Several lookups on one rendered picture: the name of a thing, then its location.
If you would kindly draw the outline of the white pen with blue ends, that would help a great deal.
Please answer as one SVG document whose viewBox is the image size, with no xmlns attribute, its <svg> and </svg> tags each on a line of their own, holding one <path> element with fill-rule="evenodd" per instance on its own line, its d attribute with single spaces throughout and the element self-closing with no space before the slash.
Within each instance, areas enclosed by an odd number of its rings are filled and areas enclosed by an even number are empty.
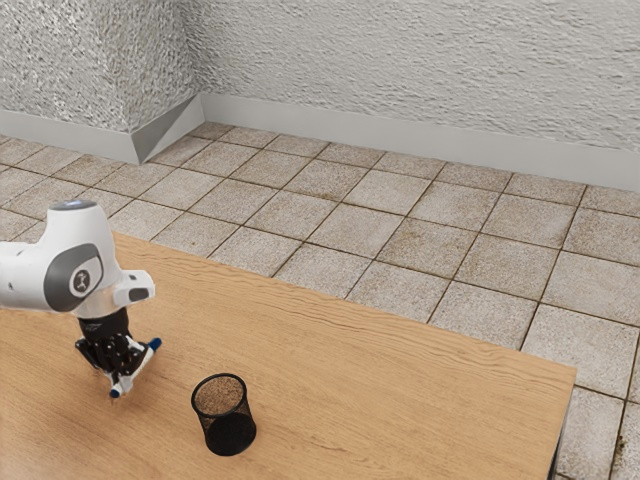
<svg viewBox="0 0 640 480">
<path fill-rule="evenodd" d="M 142 349 L 133 347 L 131 350 L 133 366 L 123 367 L 119 371 L 113 372 L 115 379 L 111 380 L 109 391 L 109 396 L 112 399 L 120 398 L 133 388 L 134 379 L 142 372 L 161 345 L 162 340 L 156 337 L 151 339 Z"/>
</svg>

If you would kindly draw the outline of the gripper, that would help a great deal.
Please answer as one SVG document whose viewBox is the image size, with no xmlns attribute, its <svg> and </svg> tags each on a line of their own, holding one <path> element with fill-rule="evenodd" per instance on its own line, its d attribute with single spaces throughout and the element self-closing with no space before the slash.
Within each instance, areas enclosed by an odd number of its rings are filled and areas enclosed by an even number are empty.
<svg viewBox="0 0 640 480">
<path fill-rule="evenodd" d="M 82 337 L 75 347 L 92 367 L 111 376 L 129 376 L 138 370 L 147 344 L 132 338 L 125 308 L 105 317 L 78 321 Z"/>
</svg>

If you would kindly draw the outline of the black mesh pen holder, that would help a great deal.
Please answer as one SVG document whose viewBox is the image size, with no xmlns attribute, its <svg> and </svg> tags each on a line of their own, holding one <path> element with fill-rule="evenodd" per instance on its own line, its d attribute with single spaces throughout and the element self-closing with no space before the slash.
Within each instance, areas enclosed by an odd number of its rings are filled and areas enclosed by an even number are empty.
<svg viewBox="0 0 640 480">
<path fill-rule="evenodd" d="M 217 373 L 200 381 L 191 395 L 207 448 L 218 456 L 234 456 L 255 440 L 253 419 L 244 380 L 232 373 Z"/>
</svg>

